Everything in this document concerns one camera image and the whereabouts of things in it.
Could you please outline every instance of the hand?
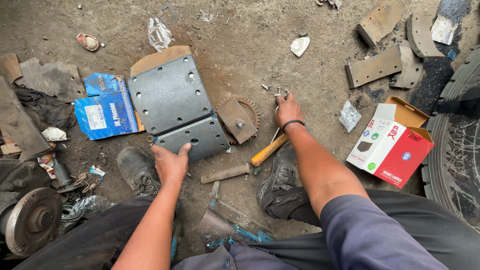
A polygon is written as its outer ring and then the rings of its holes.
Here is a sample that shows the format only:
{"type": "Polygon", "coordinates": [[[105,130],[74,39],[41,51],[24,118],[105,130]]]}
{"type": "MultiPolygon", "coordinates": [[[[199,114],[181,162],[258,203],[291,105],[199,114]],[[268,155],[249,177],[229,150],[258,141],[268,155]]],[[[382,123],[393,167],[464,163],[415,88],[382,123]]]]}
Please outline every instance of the hand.
{"type": "MultiPolygon", "coordinates": [[[[278,104],[278,110],[275,111],[275,120],[280,128],[283,128],[286,122],[291,120],[304,121],[300,111],[300,105],[295,101],[293,93],[287,94],[286,97],[279,96],[275,99],[278,104]]],[[[291,123],[290,125],[301,125],[300,123],[291,123]]]]}
{"type": "Polygon", "coordinates": [[[155,154],[155,168],[162,187],[170,184],[180,184],[188,172],[188,152],[192,144],[186,143],[182,146],[178,155],[166,150],[163,147],[154,145],[150,149],[155,154]]]}

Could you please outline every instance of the cardboard box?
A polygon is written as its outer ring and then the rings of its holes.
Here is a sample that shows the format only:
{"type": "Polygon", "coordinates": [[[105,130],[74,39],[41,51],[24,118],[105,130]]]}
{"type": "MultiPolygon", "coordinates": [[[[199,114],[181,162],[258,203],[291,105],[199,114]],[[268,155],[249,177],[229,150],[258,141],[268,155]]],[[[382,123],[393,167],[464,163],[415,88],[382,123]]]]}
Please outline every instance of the cardboard box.
{"type": "Polygon", "coordinates": [[[84,82],[89,97],[75,100],[75,114],[89,139],[139,131],[123,76],[93,73],[84,82]]]}
{"type": "Polygon", "coordinates": [[[430,117],[398,97],[377,110],[347,161],[402,188],[433,148],[426,129],[430,117]]]}

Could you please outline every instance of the metal rod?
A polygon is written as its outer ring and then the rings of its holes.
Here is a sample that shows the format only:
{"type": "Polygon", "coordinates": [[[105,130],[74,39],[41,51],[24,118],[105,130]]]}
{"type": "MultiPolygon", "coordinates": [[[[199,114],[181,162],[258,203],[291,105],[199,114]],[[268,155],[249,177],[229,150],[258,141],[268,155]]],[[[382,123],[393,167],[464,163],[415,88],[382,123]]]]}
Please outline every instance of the metal rod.
{"type": "Polygon", "coordinates": [[[275,141],[275,138],[276,138],[276,136],[278,135],[278,132],[279,132],[279,131],[280,131],[280,127],[276,129],[275,135],[273,136],[273,139],[272,139],[272,141],[270,142],[270,144],[272,144],[273,141],[275,141]]]}
{"type": "Polygon", "coordinates": [[[256,221],[256,220],[252,219],[251,217],[245,215],[244,213],[240,212],[238,209],[234,208],[233,206],[228,205],[228,203],[225,203],[225,202],[223,202],[223,201],[221,201],[221,200],[217,200],[217,202],[219,202],[221,205],[225,206],[226,208],[232,210],[232,211],[235,212],[236,214],[239,214],[239,215],[243,216],[244,218],[250,220],[251,222],[257,224],[258,226],[266,229],[267,231],[269,231],[269,232],[271,232],[271,233],[275,233],[274,230],[266,227],[265,225],[261,224],[260,222],[258,222],[258,221],[256,221]]]}

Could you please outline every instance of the yellow hammer handle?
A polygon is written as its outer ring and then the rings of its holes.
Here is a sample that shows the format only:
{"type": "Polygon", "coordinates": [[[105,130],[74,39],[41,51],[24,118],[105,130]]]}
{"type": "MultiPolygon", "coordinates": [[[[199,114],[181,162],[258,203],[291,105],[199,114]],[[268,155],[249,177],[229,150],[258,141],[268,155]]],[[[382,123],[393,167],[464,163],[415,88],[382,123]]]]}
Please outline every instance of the yellow hammer handle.
{"type": "Polygon", "coordinates": [[[252,164],[255,167],[260,166],[273,152],[280,148],[284,143],[288,141],[287,135],[283,133],[273,143],[263,149],[260,153],[252,158],[252,164]]]}

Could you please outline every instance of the wooden handle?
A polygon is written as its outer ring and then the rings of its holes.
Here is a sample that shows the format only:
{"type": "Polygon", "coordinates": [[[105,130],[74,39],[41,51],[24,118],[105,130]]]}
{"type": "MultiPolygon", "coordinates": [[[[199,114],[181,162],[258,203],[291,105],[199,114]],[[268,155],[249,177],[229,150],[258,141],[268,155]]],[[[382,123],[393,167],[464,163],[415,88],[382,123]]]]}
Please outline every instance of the wooden handle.
{"type": "Polygon", "coordinates": [[[280,148],[284,143],[288,141],[287,135],[283,133],[273,143],[263,149],[260,153],[252,158],[252,164],[255,167],[260,166],[273,152],[280,148]]]}
{"type": "Polygon", "coordinates": [[[200,177],[200,182],[202,184],[207,184],[214,181],[223,180],[233,176],[241,175],[244,173],[250,173],[250,166],[248,165],[248,163],[235,168],[226,169],[224,171],[202,175],[200,177]]]}

